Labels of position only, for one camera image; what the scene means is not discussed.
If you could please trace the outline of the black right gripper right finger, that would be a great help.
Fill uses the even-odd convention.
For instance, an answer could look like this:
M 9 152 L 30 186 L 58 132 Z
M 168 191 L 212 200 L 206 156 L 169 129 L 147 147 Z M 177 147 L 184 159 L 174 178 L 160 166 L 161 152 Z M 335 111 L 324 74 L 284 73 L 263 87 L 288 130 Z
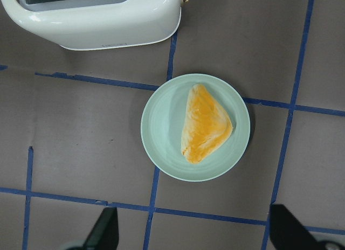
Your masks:
M 323 249 L 283 204 L 270 208 L 270 240 L 275 249 Z

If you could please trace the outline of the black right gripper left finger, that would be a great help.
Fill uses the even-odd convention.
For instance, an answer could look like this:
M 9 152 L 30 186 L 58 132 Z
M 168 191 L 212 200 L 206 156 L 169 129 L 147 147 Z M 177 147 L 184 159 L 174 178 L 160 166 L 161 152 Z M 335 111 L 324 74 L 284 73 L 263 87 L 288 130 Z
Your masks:
M 116 250 L 119 244 L 118 212 L 116 207 L 106 207 L 85 240 L 83 249 Z

